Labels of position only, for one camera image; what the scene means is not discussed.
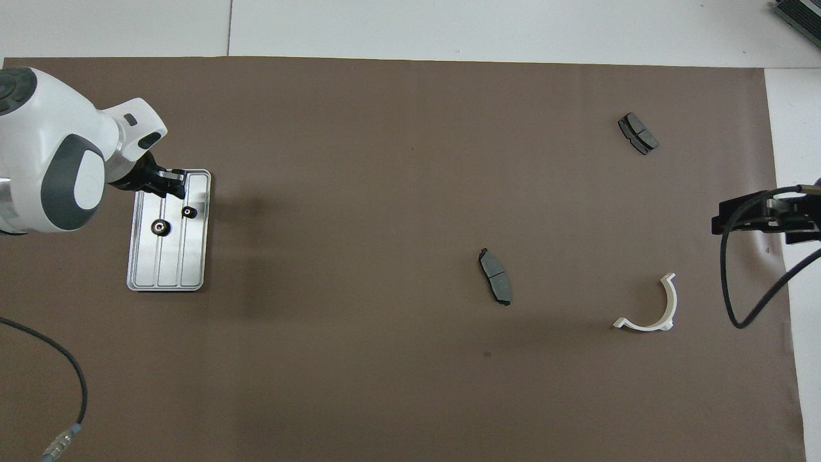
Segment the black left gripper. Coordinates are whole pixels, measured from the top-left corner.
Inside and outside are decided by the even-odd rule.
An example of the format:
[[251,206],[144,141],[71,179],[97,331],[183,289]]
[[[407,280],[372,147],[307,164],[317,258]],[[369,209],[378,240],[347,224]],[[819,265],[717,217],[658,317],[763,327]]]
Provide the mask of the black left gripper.
[[160,167],[153,153],[147,150],[126,175],[109,184],[126,192],[147,192],[162,199],[172,196],[184,200],[186,178],[185,170]]

